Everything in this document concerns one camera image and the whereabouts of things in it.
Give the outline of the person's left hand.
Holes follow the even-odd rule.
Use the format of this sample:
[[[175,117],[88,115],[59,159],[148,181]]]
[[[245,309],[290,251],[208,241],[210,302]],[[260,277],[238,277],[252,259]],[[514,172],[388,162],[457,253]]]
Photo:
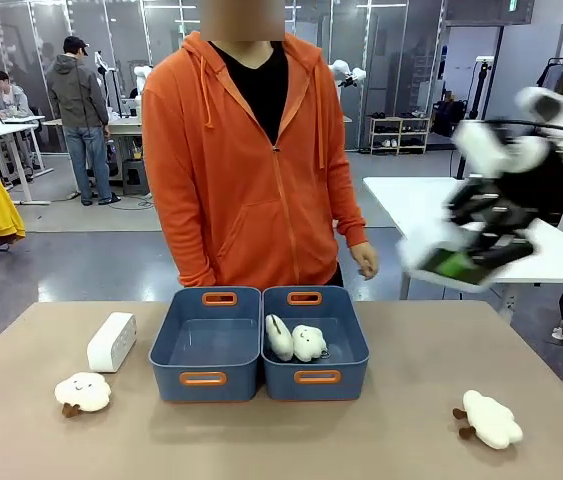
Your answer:
[[[365,280],[371,280],[377,275],[379,269],[378,255],[369,242],[354,245],[349,248],[349,251],[358,265],[359,274]]]

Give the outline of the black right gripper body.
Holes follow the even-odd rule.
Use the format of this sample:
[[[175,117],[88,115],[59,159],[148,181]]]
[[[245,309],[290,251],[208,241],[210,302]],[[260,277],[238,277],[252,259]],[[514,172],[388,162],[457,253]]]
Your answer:
[[[505,245],[514,238],[524,238],[531,242],[526,230],[536,219],[536,210],[523,208],[505,198],[492,179],[468,178],[459,185],[445,205],[448,220],[453,224],[460,227],[480,224],[476,231],[468,234],[466,250],[486,250],[494,245]]]

